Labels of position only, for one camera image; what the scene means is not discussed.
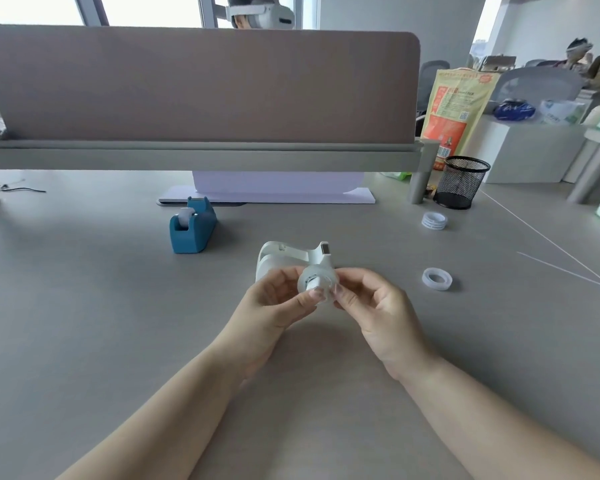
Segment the person's right hand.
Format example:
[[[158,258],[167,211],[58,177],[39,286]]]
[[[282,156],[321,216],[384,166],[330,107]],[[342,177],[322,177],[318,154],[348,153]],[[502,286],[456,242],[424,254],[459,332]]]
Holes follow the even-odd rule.
[[[375,308],[372,322],[357,322],[389,375],[409,387],[434,368],[440,356],[426,338],[407,293],[369,269],[339,268],[339,284],[365,296]]]

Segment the person's left hand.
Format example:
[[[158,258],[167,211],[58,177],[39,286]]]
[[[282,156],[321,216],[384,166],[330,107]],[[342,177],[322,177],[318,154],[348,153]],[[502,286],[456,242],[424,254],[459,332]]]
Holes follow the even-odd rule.
[[[299,294],[302,267],[268,272],[246,291],[224,329],[211,345],[223,367],[238,384],[250,378],[269,359],[282,334],[291,325],[280,325],[280,304]]]

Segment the clear tape roll with core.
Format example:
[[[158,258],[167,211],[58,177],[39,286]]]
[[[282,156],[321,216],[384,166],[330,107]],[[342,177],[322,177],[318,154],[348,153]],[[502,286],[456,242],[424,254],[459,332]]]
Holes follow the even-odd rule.
[[[298,293],[318,289],[322,300],[319,303],[331,304],[334,302],[334,291],[339,283],[338,275],[334,268],[327,264],[312,264],[304,268],[297,281]]]

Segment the person's left forearm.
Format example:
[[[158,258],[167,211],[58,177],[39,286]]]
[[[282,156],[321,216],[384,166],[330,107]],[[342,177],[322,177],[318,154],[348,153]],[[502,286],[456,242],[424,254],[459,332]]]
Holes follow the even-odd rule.
[[[56,480],[187,480],[249,375],[230,352],[208,346]]]

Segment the person's right forearm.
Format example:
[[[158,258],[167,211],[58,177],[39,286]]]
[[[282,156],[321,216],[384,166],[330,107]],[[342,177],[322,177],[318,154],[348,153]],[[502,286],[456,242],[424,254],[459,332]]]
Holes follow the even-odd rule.
[[[600,480],[600,461],[440,357],[390,368],[474,480]]]

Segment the white tape dispenser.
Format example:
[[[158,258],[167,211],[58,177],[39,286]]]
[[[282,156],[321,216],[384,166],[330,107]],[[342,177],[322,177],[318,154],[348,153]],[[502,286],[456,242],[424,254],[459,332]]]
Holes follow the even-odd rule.
[[[266,242],[258,255],[255,280],[261,280],[274,269],[302,267],[304,270],[312,264],[327,264],[334,268],[328,242],[322,241],[312,250],[298,249],[283,242]]]

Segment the white paper sheets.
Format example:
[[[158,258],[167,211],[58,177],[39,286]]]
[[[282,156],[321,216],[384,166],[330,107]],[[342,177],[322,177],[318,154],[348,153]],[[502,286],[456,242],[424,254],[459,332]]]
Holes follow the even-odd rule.
[[[193,171],[192,177],[192,185],[172,186],[160,195],[158,205],[184,206],[188,198],[208,198],[213,204],[376,202],[363,187],[363,172]]]

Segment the blue tape dispenser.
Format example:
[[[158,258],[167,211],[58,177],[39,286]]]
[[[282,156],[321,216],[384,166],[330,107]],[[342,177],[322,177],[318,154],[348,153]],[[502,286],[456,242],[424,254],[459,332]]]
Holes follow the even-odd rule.
[[[186,207],[196,210],[188,230],[179,230],[177,214],[172,216],[169,222],[169,237],[175,254],[197,254],[204,251],[218,222],[207,197],[189,197]]]

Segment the black mesh pen holder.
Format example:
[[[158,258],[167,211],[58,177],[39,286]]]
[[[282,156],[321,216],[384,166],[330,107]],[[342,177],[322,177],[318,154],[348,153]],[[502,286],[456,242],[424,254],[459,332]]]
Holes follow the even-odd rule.
[[[468,210],[491,165],[466,156],[449,157],[432,197],[438,205],[451,210]]]

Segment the orange and yellow bag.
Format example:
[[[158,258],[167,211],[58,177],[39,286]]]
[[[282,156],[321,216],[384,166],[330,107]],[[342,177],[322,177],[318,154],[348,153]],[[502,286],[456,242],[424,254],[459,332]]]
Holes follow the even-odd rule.
[[[433,169],[442,171],[449,157],[462,154],[500,76],[467,68],[436,72],[421,132],[440,144]]]

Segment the white box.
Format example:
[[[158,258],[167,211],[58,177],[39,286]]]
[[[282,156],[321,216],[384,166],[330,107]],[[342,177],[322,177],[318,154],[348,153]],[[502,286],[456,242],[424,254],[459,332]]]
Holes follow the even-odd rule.
[[[467,153],[490,165],[485,184],[552,184],[567,174],[584,144],[584,125],[507,122],[483,115]]]

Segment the brown desk divider panel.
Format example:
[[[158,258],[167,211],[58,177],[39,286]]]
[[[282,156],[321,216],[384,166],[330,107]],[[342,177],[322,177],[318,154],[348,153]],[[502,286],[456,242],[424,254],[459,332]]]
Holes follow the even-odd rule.
[[[14,139],[404,144],[410,32],[0,25]]]

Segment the blue bag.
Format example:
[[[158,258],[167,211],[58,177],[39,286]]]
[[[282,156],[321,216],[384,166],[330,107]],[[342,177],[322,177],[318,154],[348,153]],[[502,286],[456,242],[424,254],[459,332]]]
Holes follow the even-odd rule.
[[[500,121],[526,121],[536,113],[536,108],[522,99],[505,99],[493,110],[493,115]]]

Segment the grey cylinder table leg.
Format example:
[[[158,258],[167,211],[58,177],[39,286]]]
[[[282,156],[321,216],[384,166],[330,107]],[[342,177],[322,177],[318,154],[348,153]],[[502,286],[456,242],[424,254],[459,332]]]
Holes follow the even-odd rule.
[[[574,204],[586,203],[600,183],[600,129],[586,129],[584,139],[585,143],[582,151],[589,147],[592,148],[592,151],[589,160],[567,197],[567,201]]]

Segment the white and green plastic bag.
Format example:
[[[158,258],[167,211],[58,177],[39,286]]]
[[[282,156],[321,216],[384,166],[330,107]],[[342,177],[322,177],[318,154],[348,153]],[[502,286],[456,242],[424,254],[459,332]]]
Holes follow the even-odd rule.
[[[536,108],[540,123],[571,126],[580,124],[587,104],[572,100],[543,100]]]

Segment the grey mesh office chair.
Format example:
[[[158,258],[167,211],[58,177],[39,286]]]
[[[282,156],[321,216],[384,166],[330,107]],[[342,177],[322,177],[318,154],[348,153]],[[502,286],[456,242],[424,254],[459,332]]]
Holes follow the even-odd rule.
[[[506,99],[524,100],[538,108],[545,100],[573,101],[585,85],[583,76],[564,68],[532,66],[503,72],[489,97],[487,113]]]

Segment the white headset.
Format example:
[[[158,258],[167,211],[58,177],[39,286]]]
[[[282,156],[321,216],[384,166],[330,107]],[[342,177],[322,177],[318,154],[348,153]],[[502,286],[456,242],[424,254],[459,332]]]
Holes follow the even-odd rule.
[[[280,4],[256,4],[248,6],[227,6],[227,20],[235,16],[245,16],[252,28],[293,30],[295,15],[293,10]]]

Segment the grey rail post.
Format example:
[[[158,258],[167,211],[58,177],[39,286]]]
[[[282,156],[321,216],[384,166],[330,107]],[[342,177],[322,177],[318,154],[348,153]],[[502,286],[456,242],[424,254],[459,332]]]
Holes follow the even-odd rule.
[[[439,147],[439,140],[419,139],[413,145],[414,150],[409,152],[407,172],[411,174],[408,197],[410,204],[418,205],[423,202]]]

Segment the grey divider rail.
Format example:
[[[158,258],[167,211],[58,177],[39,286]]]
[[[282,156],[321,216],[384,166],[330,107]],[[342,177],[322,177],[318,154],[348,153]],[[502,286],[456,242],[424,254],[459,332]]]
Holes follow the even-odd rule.
[[[0,141],[0,169],[94,171],[432,170],[439,144]]]

